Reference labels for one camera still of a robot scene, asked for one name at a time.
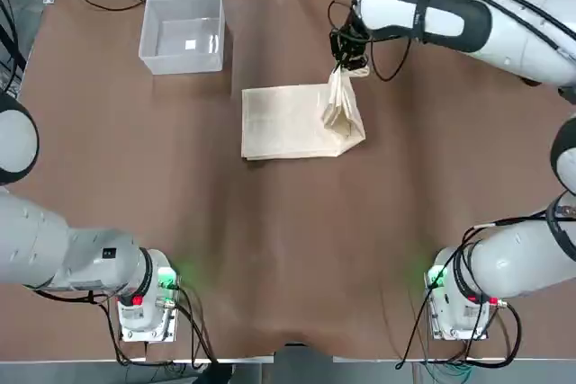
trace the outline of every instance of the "beige cloth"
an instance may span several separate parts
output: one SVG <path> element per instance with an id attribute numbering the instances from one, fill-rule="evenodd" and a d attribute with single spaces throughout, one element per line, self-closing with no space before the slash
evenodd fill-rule
<path id="1" fill-rule="evenodd" d="M 325 85 L 243 90 L 242 157 L 342 155 L 366 138 L 350 76 L 367 75 L 337 68 Z"/>

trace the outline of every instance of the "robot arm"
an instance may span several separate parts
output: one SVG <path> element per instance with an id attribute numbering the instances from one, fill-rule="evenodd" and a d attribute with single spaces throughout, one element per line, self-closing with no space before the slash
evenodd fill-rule
<path id="1" fill-rule="evenodd" d="M 0 185 L 32 170 L 38 143 L 31 115 L 0 94 Z M 176 311 L 166 303 L 176 298 L 176 273 L 161 252 L 138 247 L 116 229 L 70 228 L 60 215 L 2 186 L 0 227 L 0 282 L 42 291 L 101 290 L 119 300 L 125 339 L 174 340 Z"/>
<path id="2" fill-rule="evenodd" d="M 345 26 L 331 33 L 333 54 L 343 67 L 351 60 L 351 68 L 360 67 L 367 62 L 362 40 L 408 37 L 533 82 L 572 89 L 576 10 L 569 7 L 571 0 L 520 1 L 551 15 L 560 27 L 514 0 L 353 0 Z M 347 36 L 355 37 L 354 43 Z"/>
<path id="3" fill-rule="evenodd" d="M 367 63 L 371 40 L 408 37 L 463 52 L 561 93 L 576 87 L 576 10 L 572 0 L 353 0 L 345 25 L 330 34 L 337 62 Z M 514 223 L 464 249 L 430 291 L 434 337 L 470 339 L 489 319 L 486 296 L 511 298 L 576 278 L 576 118 L 558 132 L 552 168 L 567 192 L 542 220 Z M 454 248 L 437 256 L 427 274 L 436 279 Z"/>

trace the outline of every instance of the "transparent storage box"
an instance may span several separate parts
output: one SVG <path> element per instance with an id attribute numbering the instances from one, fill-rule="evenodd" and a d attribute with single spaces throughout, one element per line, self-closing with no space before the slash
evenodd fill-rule
<path id="1" fill-rule="evenodd" d="M 221 71 L 222 0 L 147 0 L 139 57 L 154 75 Z"/>

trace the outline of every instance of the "brown table surface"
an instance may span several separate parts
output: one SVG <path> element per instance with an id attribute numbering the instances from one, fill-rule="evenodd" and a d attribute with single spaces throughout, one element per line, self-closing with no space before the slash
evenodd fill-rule
<path id="1" fill-rule="evenodd" d="M 396 359 L 414 322 L 410 296 L 418 309 L 439 248 L 471 224 L 526 214 L 560 191 L 548 154 L 570 105 L 552 88 L 418 44 L 393 82 L 354 81 L 360 146 L 338 158 L 242 160 L 242 89 L 327 81 L 329 1 L 224 0 L 219 74 L 151 75 L 138 59 L 144 8 L 106 13 L 81 0 L 46 8 L 31 54 L 22 101 L 38 122 L 40 160 L 11 189 L 70 226 L 120 228 L 164 251 L 200 293 L 221 358 L 299 341 Z M 383 73 L 404 43 L 377 48 Z M 0 360 L 113 358 L 97 308 L 17 286 L 0 295 Z M 568 282 L 513 299 L 521 357 L 576 358 L 575 297 Z M 177 339 L 149 358 L 189 358 L 185 321 Z M 130 352 L 141 354 L 135 345 Z M 457 349 L 432 344 L 430 356 Z M 505 353 L 497 326 L 472 351 Z M 417 339 L 410 358 L 422 355 Z"/>

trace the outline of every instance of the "green indicator light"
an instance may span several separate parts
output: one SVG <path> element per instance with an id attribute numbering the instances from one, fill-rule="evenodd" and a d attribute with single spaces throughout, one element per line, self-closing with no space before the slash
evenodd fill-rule
<path id="1" fill-rule="evenodd" d="M 434 283 L 434 281 L 436 281 L 438 287 L 444 287 L 444 278 L 446 277 L 447 269 L 442 271 L 443 268 L 443 265 L 432 266 L 432 268 L 428 270 L 428 283 Z"/>

